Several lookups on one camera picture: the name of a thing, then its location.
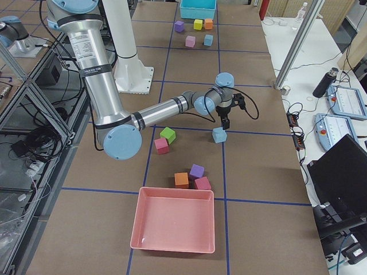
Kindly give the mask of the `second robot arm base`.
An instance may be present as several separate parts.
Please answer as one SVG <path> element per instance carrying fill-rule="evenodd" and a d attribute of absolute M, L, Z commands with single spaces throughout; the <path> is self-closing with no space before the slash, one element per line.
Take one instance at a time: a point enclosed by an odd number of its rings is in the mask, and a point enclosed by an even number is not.
<path fill-rule="evenodd" d="M 1 18 L 1 44 L 13 57 L 36 58 L 41 50 L 36 46 L 37 39 L 30 36 L 21 20 L 9 15 Z"/>

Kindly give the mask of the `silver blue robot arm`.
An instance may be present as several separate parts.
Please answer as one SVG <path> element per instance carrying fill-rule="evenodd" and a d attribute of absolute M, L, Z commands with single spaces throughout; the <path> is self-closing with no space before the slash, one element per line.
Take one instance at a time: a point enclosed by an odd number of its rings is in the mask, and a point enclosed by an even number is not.
<path fill-rule="evenodd" d="M 81 78 L 96 113 L 97 140 L 113 159 L 133 157 L 142 144 L 141 131 L 175 115 L 195 109 L 202 115 L 229 113 L 234 78 L 216 77 L 206 92 L 187 91 L 162 103 L 131 113 L 120 93 L 148 93 L 154 70 L 138 57 L 126 1 L 48 1 L 48 24 L 65 33 L 72 45 Z"/>

